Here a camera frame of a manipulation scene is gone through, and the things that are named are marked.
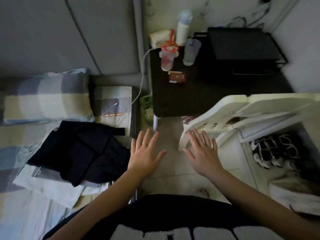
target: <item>white thermos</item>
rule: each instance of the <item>white thermos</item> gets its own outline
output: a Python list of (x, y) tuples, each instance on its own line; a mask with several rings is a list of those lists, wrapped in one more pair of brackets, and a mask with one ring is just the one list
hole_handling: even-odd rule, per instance
[(184, 46), (186, 44), (192, 18), (193, 16), (190, 10), (187, 9), (180, 12), (176, 34), (176, 44), (178, 46)]

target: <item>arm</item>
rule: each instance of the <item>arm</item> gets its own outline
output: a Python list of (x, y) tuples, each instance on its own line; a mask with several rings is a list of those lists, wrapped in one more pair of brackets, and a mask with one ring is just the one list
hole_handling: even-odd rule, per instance
[(202, 135), (203, 139), (196, 129), (193, 133), (188, 131), (194, 153), (184, 151), (194, 169), (208, 178), (233, 205), (285, 239), (320, 239), (318, 230), (310, 222), (224, 170), (215, 139), (212, 148), (207, 134), (202, 131)]
[(79, 240), (98, 221), (125, 207), (141, 181), (151, 174), (165, 155), (162, 150), (154, 158), (154, 148), (159, 133), (149, 140), (150, 130), (139, 133), (137, 142), (131, 141), (131, 157), (128, 170), (106, 191), (88, 204), (81, 212), (60, 228), (50, 240)]

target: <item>black table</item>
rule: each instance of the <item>black table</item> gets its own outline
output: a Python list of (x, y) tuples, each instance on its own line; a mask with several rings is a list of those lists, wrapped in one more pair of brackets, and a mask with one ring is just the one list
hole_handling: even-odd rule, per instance
[(155, 124), (156, 117), (203, 114), (228, 95), (293, 92), (277, 67), (273, 75), (221, 74), (218, 64), (211, 59), (210, 45), (204, 40), (201, 42), (202, 47), (192, 66), (182, 63), (184, 47), (179, 48), (179, 56), (174, 60), (171, 71), (185, 72), (186, 84), (170, 83), (168, 72), (161, 69), (160, 49), (150, 51)]

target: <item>desk leg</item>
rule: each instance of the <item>desk leg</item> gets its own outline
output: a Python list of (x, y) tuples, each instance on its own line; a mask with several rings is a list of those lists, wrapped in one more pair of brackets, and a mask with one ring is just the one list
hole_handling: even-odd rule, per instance
[(158, 128), (158, 117), (156, 115), (153, 116), (153, 131), (156, 132)]

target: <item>white wall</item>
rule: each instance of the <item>white wall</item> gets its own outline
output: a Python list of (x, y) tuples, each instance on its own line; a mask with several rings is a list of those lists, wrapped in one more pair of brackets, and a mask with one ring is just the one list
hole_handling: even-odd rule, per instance
[[(183, 9), (190, 9), (194, 19), (190, 27), (193, 32), (201, 32), (207, 27), (218, 26), (237, 16), (245, 16), (248, 23), (259, 18), (267, 5), (259, 6), (259, 0), (144, 0), (144, 19), (148, 33), (163, 29), (175, 29), (178, 15)], [(273, 0), (270, 13), (261, 22), (265, 23), (265, 30), (271, 30), (286, 13), (286, 9), (293, 0)]]
[(299, 0), (272, 33), (290, 64), (282, 71), (296, 92), (320, 92), (320, 0)]

